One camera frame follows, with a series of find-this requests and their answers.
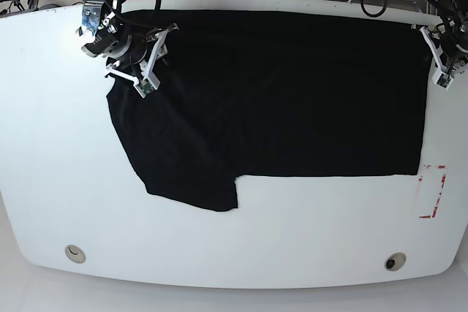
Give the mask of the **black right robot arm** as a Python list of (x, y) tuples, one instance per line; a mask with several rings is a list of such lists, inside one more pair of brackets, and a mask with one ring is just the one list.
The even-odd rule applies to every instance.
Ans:
[(147, 35), (164, 29), (156, 23), (162, 0), (154, 0), (153, 10), (142, 15), (124, 12), (127, 0), (81, 1), (81, 25), (76, 34), (83, 42), (82, 51), (92, 58), (105, 56), (107, 64), (120, 63), (118, 70), (136, 75), (152, 47)]

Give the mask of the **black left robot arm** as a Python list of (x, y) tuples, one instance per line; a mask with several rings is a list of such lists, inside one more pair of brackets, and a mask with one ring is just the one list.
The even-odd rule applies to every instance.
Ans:
[(467, 0), (425, 0), (441, 23), (420, 27), (433, 52), (436, 68), (454, 76), (467, 68)]

